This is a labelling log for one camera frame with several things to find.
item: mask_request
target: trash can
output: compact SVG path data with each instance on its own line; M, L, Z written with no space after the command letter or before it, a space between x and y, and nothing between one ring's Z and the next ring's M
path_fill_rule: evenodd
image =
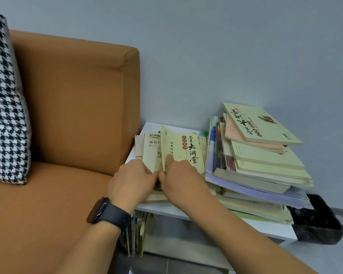
M337 244L343 237L342 223L323 198L317 194L308 194L308 197L313 210L288 207L297 239L315 244Z

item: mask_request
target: floor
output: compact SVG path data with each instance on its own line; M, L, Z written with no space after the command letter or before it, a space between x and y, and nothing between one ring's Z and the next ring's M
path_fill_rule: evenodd
M343 216L338 216L343 224ZM343 238L337 245L317 245L294 242L286 249L320 274L343 274ZM143 257L128 258L119 254L115 274L221 274L226 270L188 263L181 260L144 254Z

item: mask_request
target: pink book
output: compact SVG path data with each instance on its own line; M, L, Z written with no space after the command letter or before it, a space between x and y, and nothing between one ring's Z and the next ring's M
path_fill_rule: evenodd
M239 130L235 127L233 119L231 119L231 116L229 114L224 114L225 119L226 119L226 130L225 130L225 138L228 138L233 141L237 141L240 143L244 143L247 145L251 145L254 147L258 147L261 149L283 149L282 144L270 144L270 143L256 143L256 142L247 142L242 138L242 136L239 133Z

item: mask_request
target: throw pillow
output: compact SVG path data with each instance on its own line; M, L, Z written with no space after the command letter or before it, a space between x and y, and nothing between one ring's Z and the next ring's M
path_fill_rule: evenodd
M31 128L6 18L0 14L0 181L26 184Z

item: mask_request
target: forearm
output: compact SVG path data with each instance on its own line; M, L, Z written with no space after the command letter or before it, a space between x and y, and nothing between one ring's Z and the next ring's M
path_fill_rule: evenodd
M216 242L238 274L316 273L212 196L186 214Z
M55 274L106 274L120 233L105 221L90 226Z

